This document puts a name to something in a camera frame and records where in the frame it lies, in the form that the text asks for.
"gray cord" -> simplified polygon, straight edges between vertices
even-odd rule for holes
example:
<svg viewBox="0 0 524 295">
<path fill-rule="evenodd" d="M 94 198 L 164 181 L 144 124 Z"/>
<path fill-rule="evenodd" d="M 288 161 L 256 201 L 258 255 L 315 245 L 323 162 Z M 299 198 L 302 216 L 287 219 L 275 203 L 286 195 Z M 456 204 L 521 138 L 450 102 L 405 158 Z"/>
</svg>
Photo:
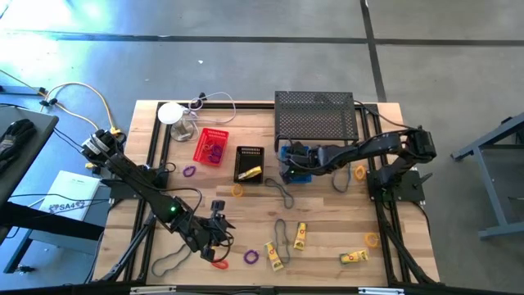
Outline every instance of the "gray cord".
<svg viewBox="0 0 524 295">
<path fill-rule="evenodd" d="M 346 182 L 346 185 L 344 186 L 343 189 L 339 189 L 336 185 L 335 185 L 335 177 L 337 177 L 337 170 L 335 170 L 333 172 L 333 177 L 331 178 L 331 185 L 333 186 L 333 188 L 339 192 L 339 193 L 345 193 L 347 192 L 347 189 L 350 187 L 350 181 L 351 181 L 351 164 L 348 163 L 347 164 L 348 167 L 347 167 L 347 182 Z"/>
<path fill-rule="evenodd" d="M 286 263 L 289 263 L 289 261 L 291 260 L 291 254 L 289 254 L 289 239 L 286 236 L 286 221 L 284 221 L 284 219 L 282 218 L 278 218 L 277 221 L 275 221 L 275 243 L 276 243 L 275 247 L 277 248 L 277 253 L 278 253 L 278 229 L 277 229 L 278 222 L 282 222 L 282 224 L 284 225 L 284 243 L 286 244 L 287 257 L 280 256 L 280 261 L 286 264 Z"/>
<path fill-rule="evenodd" d="M 167 273 L 168 271 L 176 269 L 182 262 L 186 261 L 191 256 L 191 251 L 189 251 L 187 253 L 187 255 L 181 261 L 179 261 L 175 266 L 173 266 L 173 267 L 171 267 L 171 268 L 169 268 L 167 270 L 162 271 L 162 273 L 159 274 L 159 275 L 155 272 L 155 265 L 156 265 L 156 263 L 158 263 L 158 262 L 160 262 L 160 261 L 162 261 L 164 259 L 170 258 L 171 256 L 179 254 L 186 246 L 187 246 L 187 244 L 184 244 L 176 252 L 170 253 L 167 256 L 164 256 L 162 258 L 158 258 L 157 260 L 155 260 L 155 262 L 153 262 L 153 265 L 151 265 L 151 272 L 153 273 L 153 275 L 155 277 L 161 278 L 161 277 L 163 277 L 165 275 L 165 273 Z"/>
<path fill-rule="evenodd" d="M 286 209 L 293 208 L 293 205 L 295 205 L 295 198 L 275 179 L 268 177 L 265 179 L 264 184 L 265 186 L 270 188 L 278 188 L 280 194 L 282 195 L 282 198 L 284 199 L 284 206 L 286 207 Z"/>
</svg>

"metal mesh enclosure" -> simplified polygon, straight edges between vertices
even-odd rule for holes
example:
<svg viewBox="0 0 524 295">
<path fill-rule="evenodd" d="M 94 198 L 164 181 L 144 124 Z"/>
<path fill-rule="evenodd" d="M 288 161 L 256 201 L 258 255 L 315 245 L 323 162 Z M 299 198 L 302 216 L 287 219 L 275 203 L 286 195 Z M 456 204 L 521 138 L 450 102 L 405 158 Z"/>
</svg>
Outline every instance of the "metal mesh enclosure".
<svg viewBox="0 0 524 295">
<path fill-rule="evenodd" d="M 275 92 L 275 135 L 358 140 L 353 93 Z"/>
</svg>

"orange rubber band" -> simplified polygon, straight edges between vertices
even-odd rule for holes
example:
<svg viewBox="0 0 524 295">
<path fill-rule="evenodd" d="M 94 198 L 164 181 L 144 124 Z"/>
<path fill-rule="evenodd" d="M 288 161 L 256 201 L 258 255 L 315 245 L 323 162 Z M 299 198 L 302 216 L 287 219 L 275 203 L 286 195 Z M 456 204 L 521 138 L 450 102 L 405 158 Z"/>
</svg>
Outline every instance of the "orange rubber band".
<svg viewBox="0 0 524 295">
<path fill-rule="evenodd" d="M 244 188 L 240 184 L 235 184 L 231 187 L 231 194 L 234 197 L 241 197 L 244 194 Z"/>
<path fill-rule="evenodd" d="M 375 233 L 367 233 L 364 236 L 364 241 L 366 242 L 366 245 L 368 247 L 378 247 L 378 241 L 379 241 L 378 234 Z"/>
<path fill-rule="evenodd" d="M 362 165 L 358 166 L 357 169 L 355 169 L 355 179 L 358 181 L 364 180 L 366 178 L 366 168 Z"/>
<path fill-rule="evenodd" d="M 211 265 L 221 270 L 226 270 L 229 267 L 229 263 L 226 260 L 221 262 L 211 262 Z"/>
</svg>

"gray metal stand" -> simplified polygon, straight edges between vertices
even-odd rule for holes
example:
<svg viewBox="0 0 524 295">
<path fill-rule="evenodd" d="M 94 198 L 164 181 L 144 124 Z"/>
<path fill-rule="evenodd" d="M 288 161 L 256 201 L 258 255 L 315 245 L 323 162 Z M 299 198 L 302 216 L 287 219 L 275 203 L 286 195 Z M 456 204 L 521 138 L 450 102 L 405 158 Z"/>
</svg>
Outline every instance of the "gray metal stand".
<svg viewBox="0 0 524 295">
<path fill-rule="evenodd" d="M 473 155 L 481 169 L 481 177 L 490 196 L 499 225 L 479 231 L 479 237 L 524 232 L 524 222 L 515 214 L 511 198 L 524 197 L 524 145 L 496 144 L 524 129 L 524 113 L 506 120 L 493 131 L 451 154 L 455 161 Z"/>
</svg>

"small yellow item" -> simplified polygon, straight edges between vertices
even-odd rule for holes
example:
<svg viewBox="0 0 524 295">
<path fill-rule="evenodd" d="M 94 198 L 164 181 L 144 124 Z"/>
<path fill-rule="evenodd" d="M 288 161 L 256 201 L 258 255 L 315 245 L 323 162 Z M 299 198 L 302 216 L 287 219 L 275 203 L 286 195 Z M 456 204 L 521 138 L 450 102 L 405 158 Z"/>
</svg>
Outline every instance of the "small yellow item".
<svg viewBox="0 0 524 295">
<path fill-rule="evenodd" d="M 304 222 L 299 222 L 298 230 L 296 231 L 295 245 L 293 246 L 296 250 L 304 250 L 305 247 L 305 227 Z"/>
<path fill-rule="evenodd" d="M 366 178 L 366 168 L 362 165 L 358 166 L 357 169 L 355 169 L 355 178 L 358 181 L 364 180 Z"/>
<path fill-rule="evenodd" d="M 367 233 L 364 236 L 364 241 L 366 242 L 366 245 L 368 247 L 378 247 L 378 241 L 379 241 L 378 234 L 375 233 Z"/>
<path fill-rule="evenodd" d="M 117 129 L 115 127 L 111 127 L 111 130 L 109 132 L 111 132 L 111 134 L 113 134 L 113 135 L 117 135 L 117 134 L 121 134 L 122 133 L 122 131 L 120 129 Z"/>
<path fill-rule="evenodd" d="M 369 255 L 368 251 L 362 250 L 352 253 L 344 253 L 340 255 L 341 258 L 341 264 L 348 264 L 352 262 L 359 262 L 359 261 L 368 261 Z"/>
<path fill-rule="evenodd" d="M 248 171 L 239 174 L 238 175 L 238 180 L 250 179 L 250 178 L 253 178 L 253 177 L 259 175 L 260 173 L 262 173 L 262 168 L 260 166 L 257 166 L 257 167 L 255 167 L 253 169 L 249 169 Z"/>
<path fill-rule="evenodd" d="M 231 194 L 234 197 L 241 197 L 244 194 L 244 188 L 240 184 L 235 184 L 231 187 Z"/>
<path fill-rule="evenodd" d="M 277 249 L 275 249 L 273 242 L 266 243 L 264 246 L 268 250 L 268 258 L 269 261 L 271 261 L 271 267 L 273 267 L 273 271 L 283 269 L 284 264 L 282 261 L 280 261 L 280 257 L 278 257 Z"/>
</svg>

